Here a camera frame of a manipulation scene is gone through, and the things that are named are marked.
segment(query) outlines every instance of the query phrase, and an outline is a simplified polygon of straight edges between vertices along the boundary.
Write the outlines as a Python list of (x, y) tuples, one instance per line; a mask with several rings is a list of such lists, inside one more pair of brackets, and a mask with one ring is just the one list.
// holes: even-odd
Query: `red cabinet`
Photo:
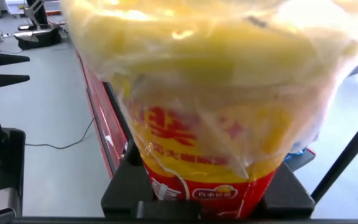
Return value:
[(125, 153), (127, 136), (124, 134), (116, 111), (113, 108), (114, 103), (112, 101), (114, 99), (112, 98), (114, 96), (112, 96), (111, 86), (108, 83), (99, 81), (83, 63), (81, 57), (78, 54), (77, 56), (85, 78), (89, 105), (95, 117), (95, 128), (99, 136), (101, 153), (109, 176), (112, 178), (122, 155)]

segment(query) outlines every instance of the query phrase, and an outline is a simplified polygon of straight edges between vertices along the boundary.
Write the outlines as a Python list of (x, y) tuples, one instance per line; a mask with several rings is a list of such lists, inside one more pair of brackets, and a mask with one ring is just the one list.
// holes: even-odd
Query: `floor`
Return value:
[[(318, 185), (358, 130), (358, 74), (347, 78), (335, 97), (318, 141), (316, 159), (295, 172), (309, 192)], [(358, 155), (317, 204), (313, 218), (358, 218)]]
[[(25, 19), (0, 19), (13, 33)], [(17, 40), (7, 38), (4, 53), (18, 53)], [(27, 134), (26, 143), (66, 146), (79, 140), (92, 120), (82, 71), (68, 44), (26, 50), (31, 61), (0, 67), (1, 74), (30, 75), (25, 83), (0, 88), (0, 122)], [(26, 147), (25, 216), (101, 217), (100, 200), (109, 184), (94, 127), (86, 139), (64, 150)]]
[[(4, 33), (13, 33), (25, 19), (0, 19)], [(5, 52), (19, 53), (8, 38)], [(28, 74), (27, 83), (0, 88), (0, 121), (23, 129), (27, 142), (64, 146), (75, 142), (91, 121), (85, 86), (75, 50), (68, 44), (19, 53), (31, 62), (0, 67), (0, 73)], [(311, 145), (314, 161), (296, 171), (309, 192), (358, 130), (358, 75), (341, 85)], [(24, 215), (100, 217), (100, 198), (109, 177), (92, 128), (84, 142), (62, 151), (27, 147), (25, 152)], [(317, 205), (313, 218), (358, 218), (358, 156)]]

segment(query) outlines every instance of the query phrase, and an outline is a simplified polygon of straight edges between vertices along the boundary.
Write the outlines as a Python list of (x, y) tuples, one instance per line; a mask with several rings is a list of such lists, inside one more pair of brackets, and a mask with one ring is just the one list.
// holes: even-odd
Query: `black pole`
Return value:
[(316, 203), (324, 196), (336, 179), (342, 174), (346, 167), (352, 162), (358, 154), (358, 132), (346, 146), (345, 150), (336, 159), (334, 165), (328, 170), (327, 174), (318, 184), (317, 188), (311, 194)]
[[(29, 5), (29, 7), (31, 7), (34, 4), (34, 2), (36, 2), (36, 0), (27, 0), (27, 4)], [(34, 17), (40, 25), (48, 24), (47, 13), (45, 12), (44, 6), (41, 6), (41, 8), (34, 14)]]

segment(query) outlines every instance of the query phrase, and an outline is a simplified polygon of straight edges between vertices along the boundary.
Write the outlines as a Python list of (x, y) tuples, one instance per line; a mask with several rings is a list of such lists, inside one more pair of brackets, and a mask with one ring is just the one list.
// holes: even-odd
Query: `red and yellow packaging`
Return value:
[(358, 54), (358, 0), (62, 0), (160, 200), (242, 218), (315, 137)]

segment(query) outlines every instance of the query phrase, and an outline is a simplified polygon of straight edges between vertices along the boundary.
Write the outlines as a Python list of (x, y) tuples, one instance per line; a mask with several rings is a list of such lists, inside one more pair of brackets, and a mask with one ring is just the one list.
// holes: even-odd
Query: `logo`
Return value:
[(220, 185), (215, 189), (195, 189), (193, 197), (197, 199), (230, 199), (234, 198), (238, 190), (231, 185)]

